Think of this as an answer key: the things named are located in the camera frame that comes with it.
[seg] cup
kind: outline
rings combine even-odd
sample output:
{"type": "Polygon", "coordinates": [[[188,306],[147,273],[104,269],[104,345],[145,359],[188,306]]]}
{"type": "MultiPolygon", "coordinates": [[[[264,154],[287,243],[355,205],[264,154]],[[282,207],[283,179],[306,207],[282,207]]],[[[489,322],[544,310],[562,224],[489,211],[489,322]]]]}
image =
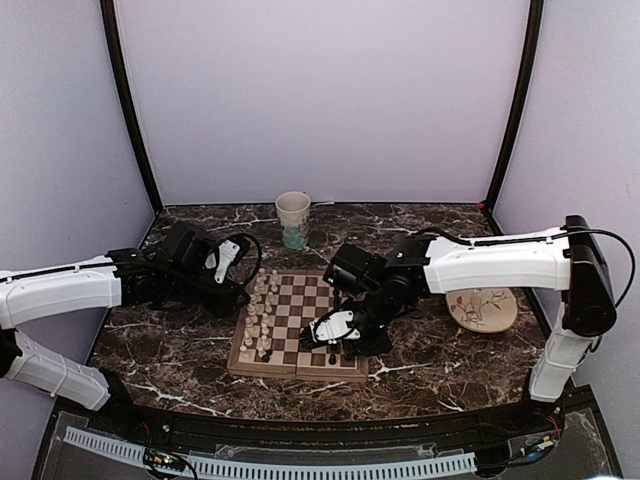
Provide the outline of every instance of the cup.
{"type": "Polygon", "coordinates": [[[282,225],[282,242],[292,250],[303,250],[309,243],[311,198],[304,192],[287,192],[276,198],[276,211],[282,225]]]}

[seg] dark chessboard square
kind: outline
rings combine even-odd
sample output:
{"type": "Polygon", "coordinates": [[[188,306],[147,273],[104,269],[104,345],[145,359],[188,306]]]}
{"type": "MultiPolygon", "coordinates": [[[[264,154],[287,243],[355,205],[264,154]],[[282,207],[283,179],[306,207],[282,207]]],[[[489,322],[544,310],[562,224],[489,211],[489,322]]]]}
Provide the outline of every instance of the dark chessboard square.
{"type": "Polygon", "coordinates": [[[282,363],[285,365],[295,365],[298,361],[297,352],[284,352],[282,356],[282,363]]]}
{"type": "Polygon", "coordinates": [[[356,359],[355,358],[350,358],[349,360],[347,360],[345,358],[345,356],[342,355],[340,357],[340,366],[341,367],[355,367],[356,366],[356,359]]]}
{"type": "Polygon", "coordinates": [[[284,350],[284,338],[274,338],[271,340],[271,349],[274,352],[280,352],[284,350]]]}
{"type": "Polygon", "coordinates": [[[276,327],[286,327],[289,323],[289,317],[283,315],[276,315],[276,327]]]}
{"type": "Polygon", "coordinates": [[[325,361],[324,353],[312,353],[311,354],[311,366],[312,367],[324,367],[325,361]]]}

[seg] wooden chessboard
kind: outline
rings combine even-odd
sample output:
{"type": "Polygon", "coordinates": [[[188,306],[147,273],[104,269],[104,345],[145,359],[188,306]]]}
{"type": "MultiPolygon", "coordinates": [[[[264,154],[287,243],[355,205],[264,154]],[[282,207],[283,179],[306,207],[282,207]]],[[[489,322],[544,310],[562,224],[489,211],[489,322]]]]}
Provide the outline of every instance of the wooden chessboard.
{"type": "MultiPolygon", "coordinates": [[[[256,350],[258,336],[252,336],[248,356],[240,354],[244,342],[246,307],[238,317],[227,368],[234,375],[272,377],[323,382],[365,382],[369,364],[365,357],[347,359],[337,346],[337,362],[329,364],[331,352],[328,347],[305,350],[299,341],[300,329],[312,320],[326,314],[332,307],[332,288],[322,280],[321,271],[289,270],[278,272],[278,292],[274,294],[273,311],[270,314],[269,335],[273,353],[269,362],[263,362],[256,350]]],[[[267,274],[267,283],[271,275],[267,274]]],[[[247,287],[254,292],[255,280],[247,287]]],[[[260,295],[256,310],[258,318],[264,313],[266,295],[260,295]]]]}

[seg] chessboard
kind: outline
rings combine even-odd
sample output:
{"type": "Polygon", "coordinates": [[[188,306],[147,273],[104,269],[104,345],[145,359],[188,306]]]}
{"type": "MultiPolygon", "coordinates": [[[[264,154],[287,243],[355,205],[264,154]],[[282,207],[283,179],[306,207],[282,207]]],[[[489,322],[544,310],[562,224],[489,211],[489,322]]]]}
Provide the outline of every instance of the chessboard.
{"type": "Polygon", "coordinates": [[[332,308],[333,289],[322,280],[322,274],[315,270],[278,271],[275,276],[273,272],[262,272],[249,284],[247,291],[253,295],[254,307],[247,306],[240,311],[227,362],[229,373],[323,382],[367,380],[366,357],[346,357],[340,344],[332,350],[326,346],[306,350],[300,345],[300,329],[332,308]],[[249,309],[255,309],[254,315],[259,319],[258,324],[251,327],[251,321],[247,320],[251,316],[249,309]],[[264,361],[258,351],[258,346],[263,345],[263,334],[271,350],[268,361],[264,361]],[[335,354],[333,364],[331,354],[335,354]]]}

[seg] dark marble surface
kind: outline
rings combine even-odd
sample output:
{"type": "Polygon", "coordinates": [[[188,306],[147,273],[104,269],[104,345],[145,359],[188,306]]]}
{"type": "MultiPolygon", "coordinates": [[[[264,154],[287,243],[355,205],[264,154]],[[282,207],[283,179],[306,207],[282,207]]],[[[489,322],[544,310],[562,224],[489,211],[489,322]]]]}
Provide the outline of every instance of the dark marble surface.
{"type": "MultiPolygon", "coordinates": [[[[403,235],[428,226],[456,235],[490,234],[472,205],[316,205],[310,247],[292,252],[282,246],[272,206],[232,205],[169,208],[148,243],[160,240],[177,220],[220,237],[252,233],[263,244],[267,269],[324,269],[345,241],[384,255],[403,235]]],[[[416,318],[392,323],[395,348],[369,360],[364,384],[232,376],[226,363],[236,318],[216,319],[199,307],[172,313],[115,309],[91,364],[119,373],[138,404],[204,415],[335,421],[475,410],[517,401],[544,346],[524,295],[514,292],[518,320],[507,332],[492,335],[460,328],[443,296],[421,301],[416,318]]]]}

